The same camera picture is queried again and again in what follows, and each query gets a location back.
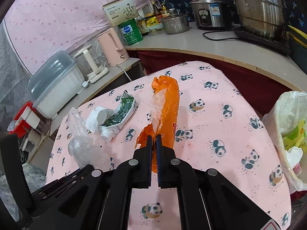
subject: white kettle base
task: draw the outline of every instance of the white kettle base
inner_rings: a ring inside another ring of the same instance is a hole
[[[108,68],[105,67],[104,69],[102,69],[98,74],[94,74],[94,72],[91,72],[90,74],[87,75],[87,77],[89,78],[90,82],[93,84],[95,83],[97,80],[99,80],[101,77],[103,77],[104,75],[106,75],[109,72]]]

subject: green can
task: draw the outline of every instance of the green can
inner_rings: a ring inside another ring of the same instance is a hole
[[[138,28],[134,18],[118,25],[128,45],[135,44],[143,39],[143,36]]]

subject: stainless steel pot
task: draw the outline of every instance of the stainless steel pot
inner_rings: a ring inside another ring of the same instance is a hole
[[[190,27],[187,14],[174,14],[161,18],[161,23],[168,35],[186,32]]]
[[[231,27],[231,16],[225,0],[191,0],[196,25],[200,29]]]
[[[234,0],[241,25],[249,32],[279,40],[284,19],[284,0]]]

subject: pink curtain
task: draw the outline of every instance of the pink curtain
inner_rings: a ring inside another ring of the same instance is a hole
[[[16,0],[7,31],[17,54],[34,74],[54,53],[68,52],[108,27],[102,5],[113,0]],[[136,8],[150,0],[134,0]]]

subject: pink polka dot fabric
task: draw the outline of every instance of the pink polka dot fabric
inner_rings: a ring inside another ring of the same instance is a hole
[[[236,87],[208,63],[181,63],[120,86],[78,108],[84,120],[97,106],[115,109],[124,90],[138,103],[134,114],[111,142],[103,141],[99,133],[89,133],[94,144],[109,154],[110,170],[132,158],[136,138],[151,123],[151,83],[160,75],[176,79],[179,85],[176,157],[198,170],[217,169],[282,230],[287,229],[291,222],[290,193],[268,132]],[[78,169],[67,149],[72,137],[65,116],[53,145],[46,183]],[[161,208],[158,216],[142,210],[156,204]],[[128,224],[128,230],[153,229],[181,229],[177,192],[160,189],[156,173],[152,173],[148,190],[133,189]]]
[[[106,29],[102,5],[113,0],[16,0],[5,16],[17,54],[34,74],[54,53],[72,51]],[[149,0],[135,0],[137,8]]]

